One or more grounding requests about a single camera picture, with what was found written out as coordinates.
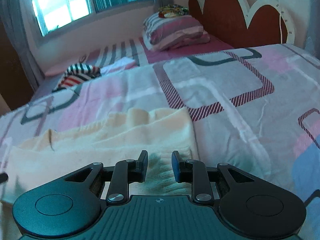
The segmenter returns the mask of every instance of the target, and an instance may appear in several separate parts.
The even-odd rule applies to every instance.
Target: wooden headboard
[[[294,43],[293,21],[275,0],[189,0],[190,14],[204,29],[234,48]]]

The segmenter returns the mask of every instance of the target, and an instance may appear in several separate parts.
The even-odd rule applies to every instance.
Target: ribbed surface
[[[23,236],[21,240],[31,240]],[[92,228],[68,240],[248,240],[227,229],[213,210],[186,196],[133,196],[109,207]],[[287,240],[298,240],[291,236]]]

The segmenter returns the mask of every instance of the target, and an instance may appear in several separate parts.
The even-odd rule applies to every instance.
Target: folded blanket
[[[93,162],[113,166],[149,153],[146,182],[130,185],[130,194],[186,194],[189,187],[174,182],[171,153],[198,159],[193,125],[187,109],[130,109],[108,119],[64,132],[43,135],[13,147],[9,181],[3,200],[13,203],[22,193]]]

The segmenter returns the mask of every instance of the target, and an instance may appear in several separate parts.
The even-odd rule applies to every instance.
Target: cable
[[[283,43],[282,39],[282,28],[281,28],[281,12],[279,13],[279,25],[280,25],[280,37],[281,37],[281,44]]]

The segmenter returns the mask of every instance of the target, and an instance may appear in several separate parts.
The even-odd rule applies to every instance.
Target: striped pillowcase
[[[184,15],[174,18],[160,18],[158,13],[151,15],[143,22],[143,28],[147,39],[151,45],[162,42],[165,45],[174,45],[183,40],[183,38],[201,37],[203,34],[203,26],[191,15]]]
[[[100,76],[100,68],[98,67],[82,63],[73,64],[65,71],[55,89],[52,90],[52,93],[79,85]]]
[[[203,32],[203,35],[200,38],[186,38],[183,41],[177,43],[176,45],[170,47],[169,49],[178,49],[184,46],[191,46],[197,44],[204,44],[210,41],[210,35],[206,31]]]

